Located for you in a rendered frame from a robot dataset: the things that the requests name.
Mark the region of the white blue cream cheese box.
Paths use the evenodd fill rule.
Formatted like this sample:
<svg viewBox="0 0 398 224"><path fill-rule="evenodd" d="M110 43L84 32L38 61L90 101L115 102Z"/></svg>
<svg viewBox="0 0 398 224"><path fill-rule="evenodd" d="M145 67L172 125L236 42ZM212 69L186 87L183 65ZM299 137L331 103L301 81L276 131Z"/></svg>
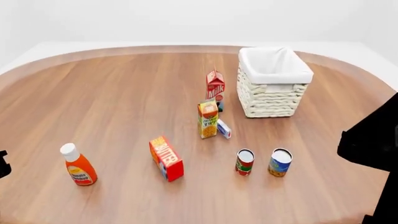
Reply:
<svg viewBox="0 0 398 224"><path fill-rule="evenodd" d="M231 138L231 128L224 123L221 119L217 120L217 129L226 139Z"/></svg>

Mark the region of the red orange butter box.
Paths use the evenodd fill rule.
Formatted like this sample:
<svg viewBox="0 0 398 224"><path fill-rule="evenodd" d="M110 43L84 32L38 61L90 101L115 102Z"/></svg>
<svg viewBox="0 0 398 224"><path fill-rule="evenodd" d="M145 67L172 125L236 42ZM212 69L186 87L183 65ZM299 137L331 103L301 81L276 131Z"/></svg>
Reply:
<svg viewBox="0 0 398 224"><path fill-rule="evenodd" d="M165 137L159 136L149 141L149 148L154 162L168 182L184 175L183 160Z"/></svg>

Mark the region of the white woven lined basket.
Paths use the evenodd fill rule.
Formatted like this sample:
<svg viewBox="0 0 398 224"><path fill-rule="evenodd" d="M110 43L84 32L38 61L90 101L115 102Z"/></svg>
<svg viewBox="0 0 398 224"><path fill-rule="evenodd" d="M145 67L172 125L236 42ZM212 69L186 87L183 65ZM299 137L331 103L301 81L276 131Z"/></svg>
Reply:
<svg viewBox="0 0 398 224"><path fill-rule="evenodd" d="M294 115L313 72L291 48L245 47L238 61L236 91L246 117Z"/></svg>

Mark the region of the orange juice carton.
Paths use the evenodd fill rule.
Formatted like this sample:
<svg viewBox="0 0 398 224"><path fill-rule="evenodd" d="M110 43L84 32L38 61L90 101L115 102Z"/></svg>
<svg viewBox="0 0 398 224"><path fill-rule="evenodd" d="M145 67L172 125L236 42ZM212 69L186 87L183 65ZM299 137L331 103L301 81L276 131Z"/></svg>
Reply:
<svg viewBox="0 0 398 224"><path fill-rule="evenodd" d="M211 138L217 134L218 106L216 100L210 99L197 105L198 132L202 139Z"/></svg>

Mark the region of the red milk carton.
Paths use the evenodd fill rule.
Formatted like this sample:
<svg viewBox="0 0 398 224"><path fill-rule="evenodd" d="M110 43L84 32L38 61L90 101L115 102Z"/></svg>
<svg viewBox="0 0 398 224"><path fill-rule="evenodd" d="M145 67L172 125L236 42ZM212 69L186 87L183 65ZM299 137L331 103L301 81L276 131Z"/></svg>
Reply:
<svg viewBox="0 0 398 224"><path fill-rule="evenodd" d="M225 82L223 75L216 69L206 75L206 99L215 100L218 111L224 111Z"/></svg>

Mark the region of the red tomato can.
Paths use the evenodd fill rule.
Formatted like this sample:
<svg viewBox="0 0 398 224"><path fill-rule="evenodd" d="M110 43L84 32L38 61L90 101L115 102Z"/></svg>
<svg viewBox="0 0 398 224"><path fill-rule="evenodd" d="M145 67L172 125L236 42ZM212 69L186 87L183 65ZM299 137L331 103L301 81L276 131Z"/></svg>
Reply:
<svg viewBox="0 0 398 224"><path fill-rule="evenodd" d="M249 149L241 149L237 152L235 171L242 176L250 175L254 164L254 153Z"/></svg>

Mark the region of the blue yellow label can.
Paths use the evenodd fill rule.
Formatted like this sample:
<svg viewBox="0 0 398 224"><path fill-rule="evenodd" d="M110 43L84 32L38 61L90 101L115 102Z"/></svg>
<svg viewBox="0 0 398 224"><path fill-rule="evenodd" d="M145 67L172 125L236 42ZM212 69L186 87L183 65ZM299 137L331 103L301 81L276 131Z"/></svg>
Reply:
<svg viewBox="0 0 398 224"><path fill-rule="evenodd" d="M268 171L275 177L283 177L292 162L293 156L291 152L286 149L274 149L269 161Z"/></svg>

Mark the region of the tomato ketchup bottle white cap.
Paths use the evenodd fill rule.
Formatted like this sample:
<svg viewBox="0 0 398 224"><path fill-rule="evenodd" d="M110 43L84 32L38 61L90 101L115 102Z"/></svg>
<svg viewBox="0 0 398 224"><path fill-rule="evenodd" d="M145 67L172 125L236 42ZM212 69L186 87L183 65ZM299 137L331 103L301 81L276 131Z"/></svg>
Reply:
<svg viewBox="0 0 398 224"><path fill-rule="evenodd" d="M74 143L66 143L60 148L60 153L65 159L67 171L79 186L89 186L97 180L97 174L89 160L81 154Z"/></svg>

